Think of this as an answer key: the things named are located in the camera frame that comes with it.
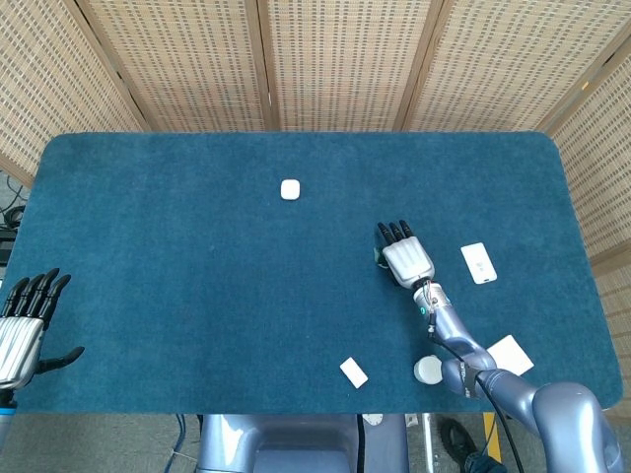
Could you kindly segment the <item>black device box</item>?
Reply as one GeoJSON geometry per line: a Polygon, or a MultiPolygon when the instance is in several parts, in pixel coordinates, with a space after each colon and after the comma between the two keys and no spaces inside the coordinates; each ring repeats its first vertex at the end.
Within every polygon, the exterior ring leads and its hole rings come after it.
{"type": "Polygon", "coordinates": [[[8,265],[16,237],[16,229],[0,227],[0,267],[6,267],[8,265]]]}

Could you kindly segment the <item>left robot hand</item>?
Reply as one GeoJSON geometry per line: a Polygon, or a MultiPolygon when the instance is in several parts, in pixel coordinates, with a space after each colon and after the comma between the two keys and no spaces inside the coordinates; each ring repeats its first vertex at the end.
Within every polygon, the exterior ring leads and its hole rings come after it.
{"type": "Polygon", "coordinates": [[[20,279],[0,306],[0,396],[28,385],[39,374],[63,369],[85,352],[83,346],[64,356],[40,356],[45,334],[61,293],[71,281],[58,268],[20,279]]]}

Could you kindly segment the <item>white card with grey print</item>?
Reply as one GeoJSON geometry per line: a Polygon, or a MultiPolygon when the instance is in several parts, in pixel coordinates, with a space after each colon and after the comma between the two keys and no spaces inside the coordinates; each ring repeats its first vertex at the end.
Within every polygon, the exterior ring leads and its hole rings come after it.
{"type": "Polygon", "coordinates": [[[497,280],[497,273],[483,242],[465,245],[460,249],[460,252],[476,285],[497,280]]]}

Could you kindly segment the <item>blue carpet table cover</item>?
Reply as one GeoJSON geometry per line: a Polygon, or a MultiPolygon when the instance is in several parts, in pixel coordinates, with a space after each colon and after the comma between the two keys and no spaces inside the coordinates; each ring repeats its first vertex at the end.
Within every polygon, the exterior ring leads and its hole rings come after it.
{"type": "Polygon", "coordinates": [[[42,345],[83,346],[17,395],[25,412],[478,411],[427,386],[434,348],[375,259],[404,220],[474,339],[513,335],[529,382],[605,407],[621,370],[559,152],[536,132],[80,133],[45,147],[0,299],[58,268],[42,345]],[[283,179],[298,200],[280,196],[283,179]],[[483,242],[497,280],[460,249],[483,242]],[[368,376],[355,389],[339,366],[368,376]]]}

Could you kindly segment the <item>plain white square card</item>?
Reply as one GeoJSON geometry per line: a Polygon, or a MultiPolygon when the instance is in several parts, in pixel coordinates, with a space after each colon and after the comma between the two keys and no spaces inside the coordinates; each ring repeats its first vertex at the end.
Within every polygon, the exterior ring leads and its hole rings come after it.
{"type": "Polygon", "coordinates": [[[526,351],[513,335],[507,335],[487,348],[495,365],[500,370],[522,375],[534,367],[526,351]]]}

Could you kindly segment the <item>yellow strip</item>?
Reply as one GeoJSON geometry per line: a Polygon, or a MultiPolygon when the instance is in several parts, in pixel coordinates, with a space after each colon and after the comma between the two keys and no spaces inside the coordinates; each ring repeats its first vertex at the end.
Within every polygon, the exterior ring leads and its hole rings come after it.
{"type": "Polygon", "coordinates": [[[502,461],[499,435],[497,432],[497,418],[494,413],[484,412],[482,415],[485,443],[483,451],[494,460],[502,461]]]}

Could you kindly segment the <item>woven folding screen panel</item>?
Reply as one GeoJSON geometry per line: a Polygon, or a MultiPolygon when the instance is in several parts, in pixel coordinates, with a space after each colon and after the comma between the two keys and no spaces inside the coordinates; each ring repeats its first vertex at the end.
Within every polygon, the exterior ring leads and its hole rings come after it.
{"type": "Polygon", "coordinates": [[[52,138],[148,127],[79,0],[0,0],[0,170],[32,186],[52,138]]]}
{"type": "Polygon", "coordinates": [[[401,128],[444,0],[256,0],[274,128],[401,128]]]}
{"type": "Polygon", "coordinates": [[[405,131],[534,130],[631,28],[631,0],[442,0],[405,131]]]}
{"type": "Polygon", "coordinates": [[[561,153],[622,373],[608,415],[631,425],[631,34],[544,130],[561,153]]]}
{"type": "Polygon", "coordinates": [[[153,131],[280,127],[269,0],[76,0],[153,131]]]}

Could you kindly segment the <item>grey-blue robot torso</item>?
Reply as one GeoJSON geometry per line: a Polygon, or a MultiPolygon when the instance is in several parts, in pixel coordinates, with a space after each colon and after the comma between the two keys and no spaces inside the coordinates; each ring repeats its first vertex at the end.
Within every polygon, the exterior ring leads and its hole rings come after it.
{"type": "Polygon", "coordinates": [[[405,417],[208,414],[195,473],[409,473],[405,417]]]}

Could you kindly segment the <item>white round cap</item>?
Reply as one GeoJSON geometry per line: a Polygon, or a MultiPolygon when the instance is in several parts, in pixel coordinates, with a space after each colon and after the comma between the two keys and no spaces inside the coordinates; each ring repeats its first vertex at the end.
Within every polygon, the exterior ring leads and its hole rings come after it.
{"type": "Polygon", "coordinates": [[[443,381],[442,361],[435,355],[419,359],[414,367],[415,378],[427,385],[436,385],[443,381]]]}

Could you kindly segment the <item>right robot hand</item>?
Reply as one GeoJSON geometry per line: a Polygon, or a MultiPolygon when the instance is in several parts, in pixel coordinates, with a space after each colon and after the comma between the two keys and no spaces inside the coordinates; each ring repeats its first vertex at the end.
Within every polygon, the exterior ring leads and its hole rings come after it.
{"type": "Polygon", "coordinates": [[[385,241],[382,256],[399,286],[410,290],[434,278],[431,258],[404,220],[377,227],[385,241]]]}

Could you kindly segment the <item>black caster wheel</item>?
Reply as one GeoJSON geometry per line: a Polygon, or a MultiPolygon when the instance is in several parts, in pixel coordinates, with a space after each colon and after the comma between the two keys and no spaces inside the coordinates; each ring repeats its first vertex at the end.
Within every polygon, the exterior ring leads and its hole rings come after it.
{"type": "Polygon", "coordinates": [[[441,419],[438,428],[445,451],[458,465],[460,473],[466,473],[467,459],[477,452],[471,435],[460,422],[451,418],[441,419]]]}

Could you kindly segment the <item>white rectangular box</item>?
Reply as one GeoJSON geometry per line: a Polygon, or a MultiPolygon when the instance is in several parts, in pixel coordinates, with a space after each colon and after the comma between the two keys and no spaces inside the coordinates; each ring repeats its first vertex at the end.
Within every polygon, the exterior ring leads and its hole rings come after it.
{"type": "Polygon", "coordinates": [[[369,379],[352,357],[342,362],[339,368],[355,389],[361,388],[369,379]]]}

